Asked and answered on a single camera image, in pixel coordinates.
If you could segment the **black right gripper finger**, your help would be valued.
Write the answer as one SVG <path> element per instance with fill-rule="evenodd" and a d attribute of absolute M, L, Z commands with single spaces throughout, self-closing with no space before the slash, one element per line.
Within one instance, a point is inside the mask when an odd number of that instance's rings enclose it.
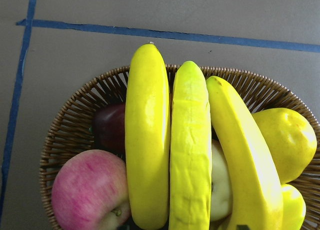
<path fill-rule="evenodd" d="M 237 225 L 236 226 L 236 229 L 237 230 L 248 230 L 248 226 L 247 225 Z"/>

